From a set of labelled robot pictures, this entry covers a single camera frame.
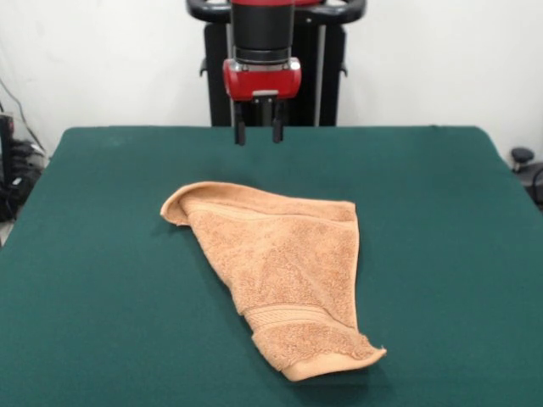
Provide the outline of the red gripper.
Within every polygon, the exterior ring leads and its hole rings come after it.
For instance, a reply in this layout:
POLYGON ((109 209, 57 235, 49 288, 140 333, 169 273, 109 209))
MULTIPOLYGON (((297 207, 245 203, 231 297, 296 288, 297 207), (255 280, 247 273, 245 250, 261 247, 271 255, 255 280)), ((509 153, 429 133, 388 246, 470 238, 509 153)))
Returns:
MULTIPOLYGON (((283 64, 241 64, 235 59, 226 59, 222 65, 223 80, 227 95, 235 101, 234 139, 239 146, 245 144, 243 105, 260 97, 277 99, 294 98, 300 89, 301 64, 298 59, 289 59, 283 64)), ((283 140, 283 100, 274 102, 272 116, 272 140, 283 140)))

